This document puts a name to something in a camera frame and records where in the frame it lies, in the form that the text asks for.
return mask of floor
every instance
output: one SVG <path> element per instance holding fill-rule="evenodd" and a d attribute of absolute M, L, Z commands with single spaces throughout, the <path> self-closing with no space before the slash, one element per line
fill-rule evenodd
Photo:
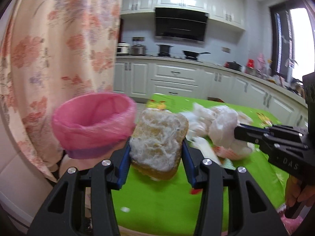
<path fill-rule="evenodd" d="M 139 116 L 142 112 L 142 110 L 145 109 L 145 104 L 137 103 L 137 115 L 134 123 L 137 123 L 139 120 Z"/>

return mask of range hood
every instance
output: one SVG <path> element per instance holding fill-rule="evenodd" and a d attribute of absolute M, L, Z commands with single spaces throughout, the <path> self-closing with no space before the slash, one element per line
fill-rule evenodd
<path fill-rule="evenodd" d="M 155 8 L 155 37 L 203 43 L 208 13 L 175 8 Z"/>

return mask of screw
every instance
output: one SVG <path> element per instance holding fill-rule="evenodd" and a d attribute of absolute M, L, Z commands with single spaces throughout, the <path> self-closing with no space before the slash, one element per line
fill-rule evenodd
<path fill-rule="evenodd" d="M 244 167 L 238 167 L 237 171 L 240 172 L 240 173 L 245 173 L 247 171 L 247 169 L 244 168 Z"/>
<path fill-rule="evenodd" d="M 206 159 L 203 159 L 203 160 L 202 160 L 202 163 L 203 163 L 204 165 L 211 165 L 211 164 L 212 164 L 212 160 L 206 158 Z"/>
<path fill-rule="evenodd" d="M 108 159 L 102 161 L 103 166 L 109 166 L 110 164 L 111 164 L 111 161 Z"/>
<path fill-rule="evenodd" d="M 75 167 L 68 168 L 68 173 L 69 174 L 73 174 L 76 171 L 77 171 L 77 169 Z"/>

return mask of floral curtain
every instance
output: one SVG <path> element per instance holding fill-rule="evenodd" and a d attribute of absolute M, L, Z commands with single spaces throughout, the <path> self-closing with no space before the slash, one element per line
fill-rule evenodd
<path fill-rule="evenodd" d="M 18 0 L 0 53 L 0 103 L 19 148 L 47 178 L 62 148 L 51 115 L 112 89 L 121 0 Z"/>

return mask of pink plastic bag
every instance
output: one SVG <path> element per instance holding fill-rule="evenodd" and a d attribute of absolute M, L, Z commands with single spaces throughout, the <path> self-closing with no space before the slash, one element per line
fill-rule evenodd
<path fill-rule="evenodd" d="M 136 110 L 136 103 L 123 94 L 86 94 L 58 107 L 52 128 L 69 157 L 96 158 L 131 136 Z"/>

